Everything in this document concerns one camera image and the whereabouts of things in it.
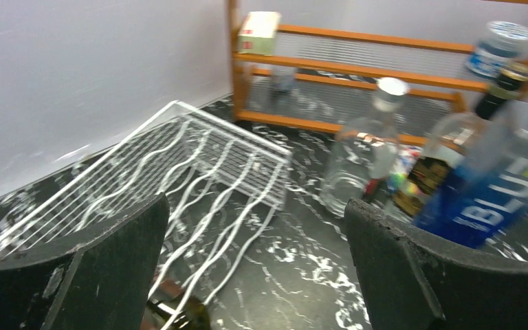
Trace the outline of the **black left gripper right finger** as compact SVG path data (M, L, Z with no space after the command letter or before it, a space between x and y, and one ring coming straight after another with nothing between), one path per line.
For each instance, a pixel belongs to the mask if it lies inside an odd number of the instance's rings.
M528 262L448 241L352 198L344 224L374 329L528 329Z

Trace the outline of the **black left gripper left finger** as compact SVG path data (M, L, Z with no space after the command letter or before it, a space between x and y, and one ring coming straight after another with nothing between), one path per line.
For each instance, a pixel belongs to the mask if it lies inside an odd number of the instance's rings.
M0 329L138 329L168 218L156 195L0 260Z

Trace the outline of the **blue labelled clear bottle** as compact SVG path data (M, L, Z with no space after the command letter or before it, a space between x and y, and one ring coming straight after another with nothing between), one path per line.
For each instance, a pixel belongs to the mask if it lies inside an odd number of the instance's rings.
M528 103L505 106L413 224L479 248L528 211Z

